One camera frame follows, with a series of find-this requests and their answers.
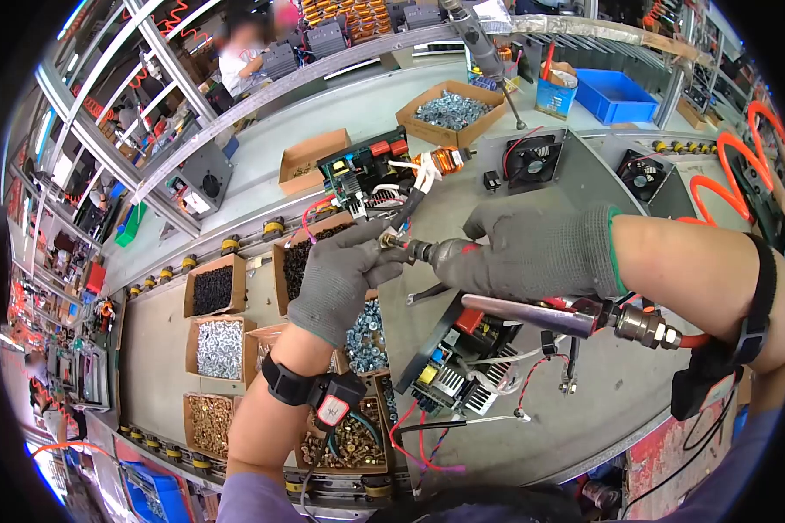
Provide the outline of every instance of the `hand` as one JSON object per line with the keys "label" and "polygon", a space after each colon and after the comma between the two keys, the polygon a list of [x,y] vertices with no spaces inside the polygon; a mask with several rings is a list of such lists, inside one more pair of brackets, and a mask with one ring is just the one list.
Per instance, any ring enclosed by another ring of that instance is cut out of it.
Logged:
{"label": "hand", "polygon": [[333,346],[343,345],[346,330],[363,310],[366,291],[404,271],[404,250],[382,253],[378,244],[388,225],[389,220],[371,220],[312,247],[300,295],[288,304],[290,322]]}
{"label": "hand", "polygon": [[583,212],[544,213],[523,195],[481,204],[465,234],[491,245],[450,258],[436,275],[451,287],[512,300],[550,296],[619,296],[610,222],[619,210],[592,205]]}

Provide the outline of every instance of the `forearm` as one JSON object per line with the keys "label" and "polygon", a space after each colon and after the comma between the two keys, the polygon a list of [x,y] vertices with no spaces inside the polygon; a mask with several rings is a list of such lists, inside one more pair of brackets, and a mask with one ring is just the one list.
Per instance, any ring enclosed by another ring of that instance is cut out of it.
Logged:
{"label": "forearm", "polygon": [[[271,350],[274,363],[282,363],[302,376],[328,371],[334,347],[293,324],[285,328]],[[282,481],[282,466],[308,418],[308,406],[291,407],[268,392],[259,374],[253,379],[229,432],[228,475],[258,472]]]}
{"label": "forearm", "polygon": [[[620,215],[612,226],[619,276],[629,290],[668,307],[704,332],[737,340],[758,280],[750,238],[704,225]],[[751,368],[785,366],[785,259],[775,253],[777,287],[768,340]]]}
{"label": "forearm", "polygon": [[256,58],[250,60],[250,63],[247,64],[243,69],[241,69],[241,71],[239,71],[239,76],[242,78],[247,78],[248,76],[252,75],[256,71],[261,69],[263,64],[264,62],[262,60],[262,57],[257,56]]}
{"label": "forearm", "polygon": [[58,430],[55,433],[55,443],[67,443],[67,417],[62,416],[58,422]]}

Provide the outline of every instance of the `black fan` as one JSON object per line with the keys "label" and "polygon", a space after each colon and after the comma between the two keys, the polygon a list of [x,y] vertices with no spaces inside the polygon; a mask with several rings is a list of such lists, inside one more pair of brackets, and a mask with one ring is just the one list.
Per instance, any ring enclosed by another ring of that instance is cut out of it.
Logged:
{"label": "black fan", "polygon": [[637,155],[628,150],[617,173],[634,197],[648,203],[666,179],[666,172],[659,162]]}
{"label": "black fan", "polygon": [[506,142],[505,176],[509,194],[525,193],[552,182],[561,144],[552,135]]}

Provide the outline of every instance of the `purple sleeve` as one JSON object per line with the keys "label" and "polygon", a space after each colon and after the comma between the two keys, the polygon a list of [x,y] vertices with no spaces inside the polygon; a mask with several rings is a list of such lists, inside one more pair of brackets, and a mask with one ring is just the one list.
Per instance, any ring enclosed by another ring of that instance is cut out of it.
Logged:
{"label": "purple sleeve", "polygon": [[218,523],[304,523],[288,501],[284,486],[265,475],[244,472],[224,482]]}
{"label": "purple sleeve", "polygon": [[747,418],[742,433],[721,464],[686,497],[677,510],[655,523],[712,523],[721,520],[762,458],[779,412],[771,410]]}

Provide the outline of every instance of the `green bin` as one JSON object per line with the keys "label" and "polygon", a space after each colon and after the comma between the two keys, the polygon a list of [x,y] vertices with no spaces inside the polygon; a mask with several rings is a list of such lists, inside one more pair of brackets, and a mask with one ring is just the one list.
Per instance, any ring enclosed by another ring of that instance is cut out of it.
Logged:
{"label": "green bin", "polygon": [[126,221],[126,228],[121,233],[116,233],[115,242],[120,247],[125,247],[134,241],[136,230],[140,228],[142,217],[146,215],[146,203],[140,202],[139,205],[131,206],[130,214]]}

